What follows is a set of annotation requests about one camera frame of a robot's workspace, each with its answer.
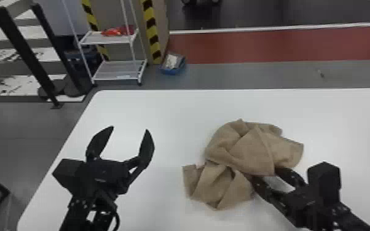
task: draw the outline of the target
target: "white rack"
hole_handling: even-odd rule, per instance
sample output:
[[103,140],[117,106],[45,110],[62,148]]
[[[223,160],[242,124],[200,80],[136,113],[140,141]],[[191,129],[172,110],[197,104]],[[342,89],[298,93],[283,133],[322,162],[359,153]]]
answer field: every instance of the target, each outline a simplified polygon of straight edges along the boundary
[[139,30],[129,36],[104,36],[101,31],[88,31],[79,41],[81,45],[100,45],[100,44],[131,44],[135,41]]
[[[101,34],[101,31],[91,31],[90,25],[87,22],[88,32],[82,39],[78,39],[76,30],[74,29],[74,25],[72,19],[69,14],[68,6],[65,2],[66,0],[62,0],[63,7],[65,8],[70,27],[73,32],[73,36],[77,41],[78,49],[82,55],[83,62],[85,64],[85,68],[89,77],[91,78],[92,83],[95,83],[96,80],[136,80],[138,85],[142,84],[142,75],[143,71],[148,63],[148,60],[137,60],[135,56],[135,51],[133,49],[133,42],[137,37],[140,39],[142,53],[143,56],[146,57],[145,49],[143,47],[143,41],[138,29],[138,21],[136,19],[135,10],[133,8],[132,0],[120,0],[120,5],[122,7],[122,13],[124,15],[124,22],[126,26],[126,30],[129,30],[128,19],[126,16],[126,9],[124,1],[128,1],[130,4],[131,12],[133,14],[133,20],[135,21],[135,32],[131,35],[126,36],[104,36]],[[132,53],[132,60],[129,61],[106,61],[102,56],[102,63],[99,65],[98,69],[96,70],[95,74],[89,69],[87,64],[86,57],[83,53],[82,46],[83,45],[95,45],[97,48],[99,45],[111,45],[111,44],[127,44],[130,47],[130,51]]]

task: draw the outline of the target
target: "black and white floor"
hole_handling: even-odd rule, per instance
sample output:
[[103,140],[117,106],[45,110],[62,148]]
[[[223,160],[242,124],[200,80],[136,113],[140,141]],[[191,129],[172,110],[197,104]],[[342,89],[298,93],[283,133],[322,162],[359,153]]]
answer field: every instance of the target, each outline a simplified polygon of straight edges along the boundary
[[[42,26],[30,10],[30,2],[0,0],[0,6],[9,10],[50,79],[63,79],[66,71]],[[39,87],[37,80],[0,29],[0,101],[40,101],[37,96]],[[83,101],[84,96],[70,98],[60,95],[57,98],[63,102],[79,102]]]

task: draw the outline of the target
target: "shelf leg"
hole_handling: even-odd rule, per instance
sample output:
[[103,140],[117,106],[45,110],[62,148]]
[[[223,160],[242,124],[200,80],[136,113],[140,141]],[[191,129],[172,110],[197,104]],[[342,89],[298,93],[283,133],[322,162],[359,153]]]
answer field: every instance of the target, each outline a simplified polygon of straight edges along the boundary
[[76,41],[77,48],[79,49],[79,52],[81,53],[81,56],[82,56],[83,63],[85,64],[85,68],[86,68],[87,74],[89,75],[90,81],[92,82],[92,84],[95,84],[95,81],[93,80],[92,73],[90,72],[90,69],[89,69],[89,65],[87,64],[87,60],[86,60],[85,54],[83,52],[82,46],[79,43],[79,39],[77,38],[76,30],[74,29],[74,25],[73,25],[73,22],[72,22],[72,18],[70,17],[68,6],[65,3],[65,0],[61,0],[61,3],[63,4],[63,7],[65,8],[66,16],[68,18],[68,21],[69,21],[69,24],[70,24],[70,28],[72,29],[73,37],[74,37],[74,39]]

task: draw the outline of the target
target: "beige towel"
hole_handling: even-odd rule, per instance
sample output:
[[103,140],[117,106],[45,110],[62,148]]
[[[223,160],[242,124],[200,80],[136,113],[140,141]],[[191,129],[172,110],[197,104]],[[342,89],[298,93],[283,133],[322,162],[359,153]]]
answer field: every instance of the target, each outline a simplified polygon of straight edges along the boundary
[[183,167],[186,193],[214,209],[249,200],[249,175],[273,176],[276,166],[292,168],[300,161],[303,145],[281,133],[274,125],[241,119],[225,124],[205,149],[206,164]]

